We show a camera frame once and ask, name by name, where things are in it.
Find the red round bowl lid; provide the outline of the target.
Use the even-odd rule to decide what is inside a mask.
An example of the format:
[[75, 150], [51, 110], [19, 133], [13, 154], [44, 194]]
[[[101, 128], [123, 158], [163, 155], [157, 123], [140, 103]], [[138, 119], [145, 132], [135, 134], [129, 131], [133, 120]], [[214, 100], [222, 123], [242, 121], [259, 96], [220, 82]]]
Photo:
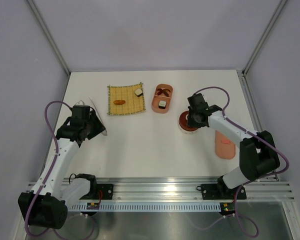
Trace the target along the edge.
[[183, 125], [188, 126], [188, 116], [189, 116], [189, 111], [184, 111], [178, 119], [178, 123], [181, 123]]

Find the white black sushi cube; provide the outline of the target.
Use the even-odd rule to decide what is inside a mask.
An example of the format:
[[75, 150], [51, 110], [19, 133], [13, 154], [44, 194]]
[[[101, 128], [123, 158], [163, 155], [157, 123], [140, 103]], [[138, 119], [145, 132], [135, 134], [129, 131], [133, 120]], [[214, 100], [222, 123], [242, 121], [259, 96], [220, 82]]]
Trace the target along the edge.
[[158, 103], [158, 108], [159, 109], [165, 109], [167, 107], [167, 102], [164, 100], [160, 100]]

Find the pink lunch box lid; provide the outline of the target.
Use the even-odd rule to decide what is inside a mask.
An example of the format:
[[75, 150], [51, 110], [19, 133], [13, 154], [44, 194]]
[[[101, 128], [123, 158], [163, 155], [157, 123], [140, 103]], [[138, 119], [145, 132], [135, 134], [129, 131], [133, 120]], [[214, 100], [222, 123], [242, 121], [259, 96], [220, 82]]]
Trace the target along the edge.
[[236, 155], [235, 144], [219, 131], [215, 131], [215, 154], [225, 160], [231, 160]]

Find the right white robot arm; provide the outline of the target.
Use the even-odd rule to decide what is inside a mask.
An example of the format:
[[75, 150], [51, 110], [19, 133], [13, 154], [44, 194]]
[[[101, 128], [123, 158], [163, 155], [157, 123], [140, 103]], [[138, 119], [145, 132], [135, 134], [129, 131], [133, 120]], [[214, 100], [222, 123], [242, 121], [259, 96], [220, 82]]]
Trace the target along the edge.
[[220, 176], [216, 183], [197, 186], [203, 200], [231, 200], [235, 195], [245, 200], [246, 194], [239, 187], [253, 182], [278, 169], [280, 160], [275, 151], [273, 136], [266, 130], [249, 131], [232, 122], [217, 105], [208, 105], [201, 93], [188, 97], [190, 128], [212, 128], [227, 137], [239, 149], [239, 166]]

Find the pink oval lunch box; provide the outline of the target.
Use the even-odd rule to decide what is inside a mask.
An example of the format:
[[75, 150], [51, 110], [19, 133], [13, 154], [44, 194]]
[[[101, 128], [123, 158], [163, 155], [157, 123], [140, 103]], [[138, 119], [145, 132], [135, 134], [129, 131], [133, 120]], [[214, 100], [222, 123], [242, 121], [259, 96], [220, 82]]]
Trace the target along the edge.
[[[158, 84], [152, 98], [151, 108], [155, 113], [165, 114], [169, 111], [173, 95], [173, 87], [169, 84]], [[159, 101], [166, 101], [166, 108], [158, 108]]]

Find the round metal bowl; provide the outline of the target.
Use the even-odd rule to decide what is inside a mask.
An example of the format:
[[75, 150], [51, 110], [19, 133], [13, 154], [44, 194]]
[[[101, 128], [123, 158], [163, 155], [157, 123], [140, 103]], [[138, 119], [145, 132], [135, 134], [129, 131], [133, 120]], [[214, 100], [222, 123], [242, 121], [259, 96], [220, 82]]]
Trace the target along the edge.
[[183, 134], [195, 134], [199, 129], [196, 127], [188, 127], [185, 124], [178, 123], [178, 127]]

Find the orange carrot piece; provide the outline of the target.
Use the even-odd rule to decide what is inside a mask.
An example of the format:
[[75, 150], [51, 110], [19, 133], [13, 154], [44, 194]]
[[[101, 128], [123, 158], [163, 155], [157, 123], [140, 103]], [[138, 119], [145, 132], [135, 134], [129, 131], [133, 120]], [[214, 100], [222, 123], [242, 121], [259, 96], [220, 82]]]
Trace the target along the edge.
[[126, 101], [125, 101], [125, 100], [115, 100], [113, 103], [114, 103], [115, 105], [123, 105], [123, 104], [126, 103]]

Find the white brown sushi cube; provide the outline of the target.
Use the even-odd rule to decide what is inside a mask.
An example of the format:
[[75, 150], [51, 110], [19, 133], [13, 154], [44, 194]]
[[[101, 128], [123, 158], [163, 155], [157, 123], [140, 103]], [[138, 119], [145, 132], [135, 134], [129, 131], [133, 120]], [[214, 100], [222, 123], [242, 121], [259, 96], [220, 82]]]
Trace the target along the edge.
[[141, 88], [137, 88], [135, 91], [134, 91], [134, 94], [139, 98], [140, 96], [142, 96], [144, 93], [143, 93], [143, 90]]

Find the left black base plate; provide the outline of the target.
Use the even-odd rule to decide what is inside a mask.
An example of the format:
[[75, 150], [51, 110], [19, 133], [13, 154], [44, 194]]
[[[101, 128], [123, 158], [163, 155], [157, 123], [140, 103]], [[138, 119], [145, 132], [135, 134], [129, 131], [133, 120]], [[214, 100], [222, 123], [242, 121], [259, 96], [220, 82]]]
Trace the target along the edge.
[[80, 200], [112, 200], [113, 199], [113, 192], [114, 192], [114, 185], [107, 183], [107, 184], [100, 184], [97, 183], [92, 185], [89, 189], [89, 192], [82, 196]]

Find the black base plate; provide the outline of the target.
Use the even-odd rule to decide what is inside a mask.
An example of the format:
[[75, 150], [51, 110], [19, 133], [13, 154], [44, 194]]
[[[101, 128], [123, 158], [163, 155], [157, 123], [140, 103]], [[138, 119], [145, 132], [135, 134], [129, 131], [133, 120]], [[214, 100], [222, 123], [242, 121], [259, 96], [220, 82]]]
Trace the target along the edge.
[[97, 183], [92, 185], [89, 189], [89, 192], [82, 196], [80, 200], [112, 200], [113, 199], [113, 192], [114, 192], [114, 185], [107, 183], [107, 184], [100, 184]]
[[201, 184], [195, 189], [201, 193], [203, 200], [234, 200], [237, 192], [235, 188], [222, 193], [216, 183]]

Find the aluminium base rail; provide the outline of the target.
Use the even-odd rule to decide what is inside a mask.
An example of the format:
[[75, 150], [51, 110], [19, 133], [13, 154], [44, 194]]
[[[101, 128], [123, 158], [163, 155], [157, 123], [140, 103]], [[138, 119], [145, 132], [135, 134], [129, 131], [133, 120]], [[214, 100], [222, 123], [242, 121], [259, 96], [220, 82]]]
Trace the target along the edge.
[[[98, 184], [113, 184], [114, 202], [201, 202], [196, 189], [213, 184], [215, 177], [131, 177], [97, 178]], [[290, 184], [276, 178], [264, 178], [244, 186], [247, 202], [294, 202]]]

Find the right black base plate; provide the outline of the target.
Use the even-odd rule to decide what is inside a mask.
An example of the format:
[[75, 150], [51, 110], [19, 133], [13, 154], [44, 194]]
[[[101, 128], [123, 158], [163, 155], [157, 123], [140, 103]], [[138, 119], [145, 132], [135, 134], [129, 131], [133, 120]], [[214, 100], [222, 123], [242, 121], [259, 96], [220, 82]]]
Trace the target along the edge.
[[237, 192], [235, 188], [222, 193], [216, 183], [201, 184], [195, 189], [201, 193], [203, 200], [234, 200]]

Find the left aluminium frame post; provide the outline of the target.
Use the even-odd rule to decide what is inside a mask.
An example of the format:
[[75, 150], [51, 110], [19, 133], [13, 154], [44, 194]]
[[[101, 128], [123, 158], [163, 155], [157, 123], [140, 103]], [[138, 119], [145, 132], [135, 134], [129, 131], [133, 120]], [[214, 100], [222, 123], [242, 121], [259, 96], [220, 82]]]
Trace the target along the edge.
[[66, 76], [69, 78], [71, 75], [71, 71], [68, 67], [68, 64], [66, 63], [58, 45], [56, 44], [51, 31], [49, 30], [49, 27], [39, 9], [39, 7], [36, 4], [35, 0], [25, 0], [27, 3], [29, 9], [31, 10], [35, 20], [37, 21], [39, 28], [41, 29], [44, 37], [46, 38], [50, 48], [52, 49], [58, 63], [60, 64], [61, 68], [63, 69]]

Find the aluminium frame post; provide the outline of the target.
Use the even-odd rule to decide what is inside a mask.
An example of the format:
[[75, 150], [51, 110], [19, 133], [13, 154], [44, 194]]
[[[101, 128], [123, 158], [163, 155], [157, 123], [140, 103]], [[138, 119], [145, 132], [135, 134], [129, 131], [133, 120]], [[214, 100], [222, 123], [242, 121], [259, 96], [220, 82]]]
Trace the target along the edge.
[[263, 30], [261, 37], [259, 38], [256, 46], [254, 47], [245, 67], [242, 70], [242, 76], [246, 77], [253, 66], [255, 60], [257, 59], [260, 51], [262, 50], [262, 47], [266, 43], [268, 37], [270, 36], [276, 22], [278, 21], [279, 17], [281, 16], [283, 10], [285, 9], [288, 0], [280, 0], [278, 5], [276, 6], [273, 14], [271, 15], [265, 29]]
[[71, 75], [71, 71], [68, 67], [68, 64], [66, 63], [58, 45], [56, 44], [51, 31], [49, 30], [49, 27], [39, 9], [39, 7], [36, 4], [35, 0], [25, 0], [27, 3], [29, 9], [31, 10], [35, 20], [37, 21], [39, 28], [41, 29], [44, 37], [46, 38], [50, 48], [52, 49], [58, 63], [60, 64], [61, 68], [63, 69], [66, 76], [69, 78]]

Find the right aluminium frame post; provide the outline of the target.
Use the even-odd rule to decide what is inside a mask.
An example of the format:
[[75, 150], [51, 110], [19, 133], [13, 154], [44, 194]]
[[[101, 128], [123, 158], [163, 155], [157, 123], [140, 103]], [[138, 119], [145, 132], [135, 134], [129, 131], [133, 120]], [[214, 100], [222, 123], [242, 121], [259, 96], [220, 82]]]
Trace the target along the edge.
[[242, 76], [246, 77], [253, 66], [255, 60], [257, 59], [260, 51], [262, 50], [262, 47], [266, 43], [268, 37], [270, 36], [276, 22], [278, 21], [279, 17], [281, 16], [283, 10], [285, 9], [288, 0], [280, 0], [278, 5], [276, 6], [273, 14], [271, 15], [265, 29], [263, 30], [261, 37], [259, 38], [256, 46], [254, 47], [245, 67], [242, 70]]

